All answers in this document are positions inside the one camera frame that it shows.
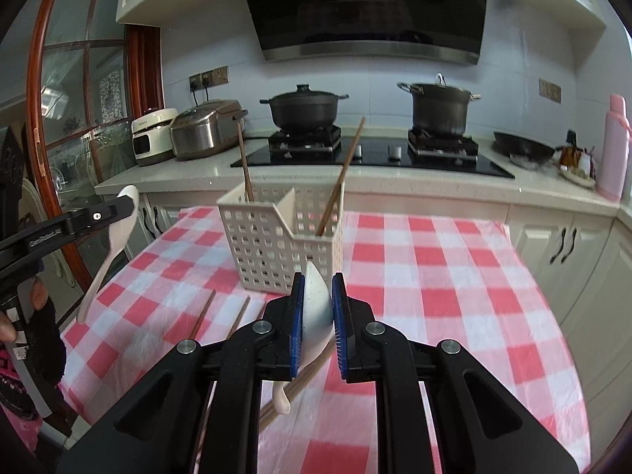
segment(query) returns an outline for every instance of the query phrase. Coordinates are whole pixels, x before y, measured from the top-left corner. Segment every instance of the table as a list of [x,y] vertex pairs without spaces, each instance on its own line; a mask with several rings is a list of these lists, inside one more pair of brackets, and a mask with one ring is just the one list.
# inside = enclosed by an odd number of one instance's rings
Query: table
[[[343,272],[348,294],[369,302],[376,318],[409,339],[458,340],[567,448],[580,471],[589,466],[572,357],[501,224],[347,212]],[[246,296],[241,325],[277,297],[241,287],[216,207],[188,209],[100,291],[85,325],[64,332],[67,400],[96,421],[189,334],[212,290],[217,296],[197,337],[202,344],[226,338]],[[264,388],[265,401],[269,384]],[[431,440],[436,444],[432,428]],[[345,384],[334,355],[293,401],[291,415],[261,433],[259,472],[377,472],[374,386]]]

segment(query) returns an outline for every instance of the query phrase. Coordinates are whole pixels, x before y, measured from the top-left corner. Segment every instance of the white plastic basket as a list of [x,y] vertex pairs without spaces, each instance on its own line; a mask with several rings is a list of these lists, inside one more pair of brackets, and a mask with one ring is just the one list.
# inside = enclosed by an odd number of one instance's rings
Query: white plastic basket
[[217,200],[242,285],[290,294],[295,272],[311,261],[331,290],[342,270],[344,184],[322,237],[314,236],[334,184],[254,183],[254,202],[241,184]]

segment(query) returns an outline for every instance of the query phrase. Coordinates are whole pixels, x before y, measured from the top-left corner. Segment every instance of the bottle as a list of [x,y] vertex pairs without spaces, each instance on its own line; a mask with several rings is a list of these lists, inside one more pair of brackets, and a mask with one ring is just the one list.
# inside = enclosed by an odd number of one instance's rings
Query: bottle
[[596,178],[596,191],[610,201],[619,202],[623,194],[631,132],[625,99],[611,94],[610,111],[606,114],[604,153]]
[[590,176],[590,173],[592,172],[591,156],[589,155],[588,151],[585,151],[585,150],[580,151],[580,153],[581,153],[581,156],[579,157],[579,162],[577,163],[577,167],[579,167],[584,173],[586,173],[586,176]]
[[566,145],[562,148],[562,156],[559,159],[561,166],[577,167],[579,156],[577,155],[577,134],[569,130],[566,134]]

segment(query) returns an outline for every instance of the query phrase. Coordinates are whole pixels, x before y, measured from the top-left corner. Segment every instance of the black cooking pot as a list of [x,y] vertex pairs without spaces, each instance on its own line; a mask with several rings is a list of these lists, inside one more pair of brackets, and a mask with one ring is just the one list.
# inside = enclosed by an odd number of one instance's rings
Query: black cooking pot
[[413,95],[413,126],[437,134],[463,135],[468,104],[480,94],[450,87],[442,74],[434,84],[406,84],[397,87]]
[[337,96],[323,91],[312,91],[309,85],[297,85],[293,93],[279,94],[269,100],[259,100],[270,105],[273,121],[286,132],[307,132],[333,125],[338,114],[338,100],[348,94]]

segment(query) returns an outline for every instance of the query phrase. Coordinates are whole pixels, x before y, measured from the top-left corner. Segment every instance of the black stovetop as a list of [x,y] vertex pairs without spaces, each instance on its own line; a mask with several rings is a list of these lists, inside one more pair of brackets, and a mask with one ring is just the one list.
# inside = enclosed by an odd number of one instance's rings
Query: black stovetop
[[[248,165],[257,166],[341,166],[347,157],[352,144],[352,137],[343,137],[341,146],[332,154],[318,156],[307,154],[293,154],[290,158],[271,158],[268,146],[248,155]],[[454,158],[425,157],[416,158],[408,148],[406,138],[363,137],[359,143],[362,145],[362,158],[354,158],[352,166],[376,166],[376,167],[406,167],[412,169],[432,169],[434,171],[464,172],[472,174],[484,174],[501,178],[514,179],[514,175],[484,157],[478,155],[478,160],[457,160]],[[400,161],[388,158],[388,146],[401,146]],[[241,160],[231,164],[231,167],[241,167]]]

